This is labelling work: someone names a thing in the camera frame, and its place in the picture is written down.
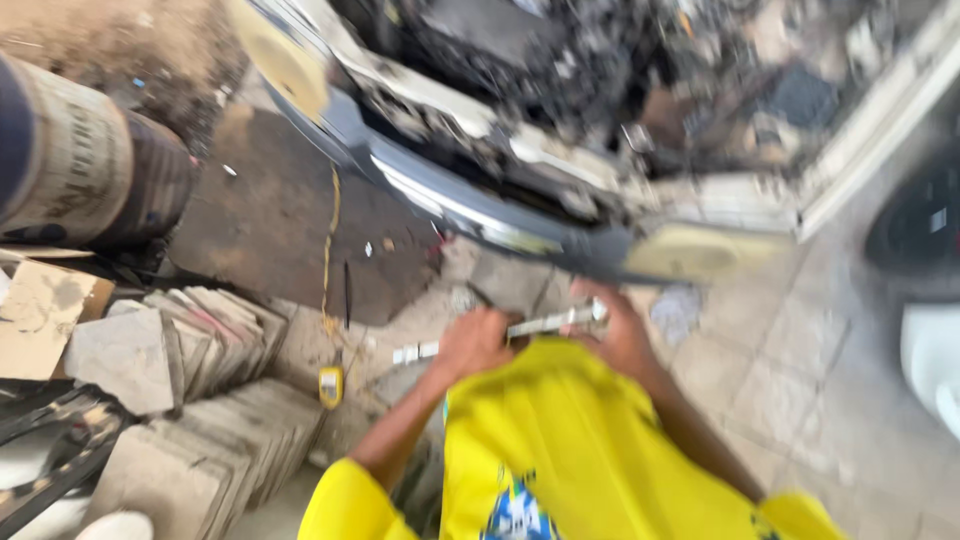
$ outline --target cardboard box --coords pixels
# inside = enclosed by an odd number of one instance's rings
[[[60,357],[73,328],[99,319],[113,283],[20,260],[0,305],[0,379],[64,379]]]

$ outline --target front bumper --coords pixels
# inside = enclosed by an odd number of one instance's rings
[[[320,127],[267,88],[290,121],[345,172],[379,185],[440,229],[598,280],[668,281],[623,270],[637,241],[627,228],[577,227],[481,190],[368,126],[357,103],[339,89],[330,89]]]

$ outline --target metal tool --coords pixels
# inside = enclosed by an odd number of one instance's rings
[[[563,325],[576,325],[602,320],[607,316],[607,307],[599,300],[587,307],[571,307],[562,313],[547,315],[540,319],[524,321],[507,328],[507,340],[534,333],[557,331]],[[439,341],[414,343],[394,350],[394,364],[409,364],[422,358],[435,356],[440,350]]]

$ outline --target yellow cable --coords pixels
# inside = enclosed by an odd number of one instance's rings
[[[337,319],[326,316],[326,286],[330,281],[330,244],[333,242],[333,234],[337,231],[337,224],[340,223],[340,177],[337,176],[337,167],[333,162],[330,163],[330,170],[333,171],[333,218],[330,220],[330,231],[326,234],[324,247],[324,300],[320,304],[326,335],[332,335],[340,326]]]

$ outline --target dirt ground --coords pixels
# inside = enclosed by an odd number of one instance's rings
[[[3,2],[0,51],[165,124],[198,158],[247,65],[220,0]]]

